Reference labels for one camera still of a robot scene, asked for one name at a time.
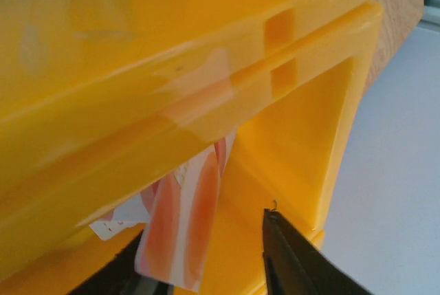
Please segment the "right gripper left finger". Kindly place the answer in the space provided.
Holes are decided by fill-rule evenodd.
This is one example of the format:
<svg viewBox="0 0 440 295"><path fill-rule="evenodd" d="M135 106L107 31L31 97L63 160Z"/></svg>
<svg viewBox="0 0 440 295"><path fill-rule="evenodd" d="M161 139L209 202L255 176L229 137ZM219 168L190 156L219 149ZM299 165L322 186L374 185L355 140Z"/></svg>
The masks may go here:
<svg viewBox="0 0 440 295"><path fill-rule="evenodd" d="M70 291L69 294L172 294L172 285L141 276L135 271L134 260L141 236L142 232L115 255L110 263Z"/></svg>

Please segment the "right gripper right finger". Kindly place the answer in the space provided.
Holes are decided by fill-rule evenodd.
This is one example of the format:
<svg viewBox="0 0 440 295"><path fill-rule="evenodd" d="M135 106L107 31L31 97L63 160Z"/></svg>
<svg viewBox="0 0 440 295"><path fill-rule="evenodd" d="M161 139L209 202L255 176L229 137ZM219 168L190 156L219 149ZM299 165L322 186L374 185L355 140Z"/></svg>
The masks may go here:
<svg viewBox="0 0 440 295"><path fill-rule="evenodd" d="M263 213L263 260L268 294L369 294L323 256L274 209Z"/></svg>

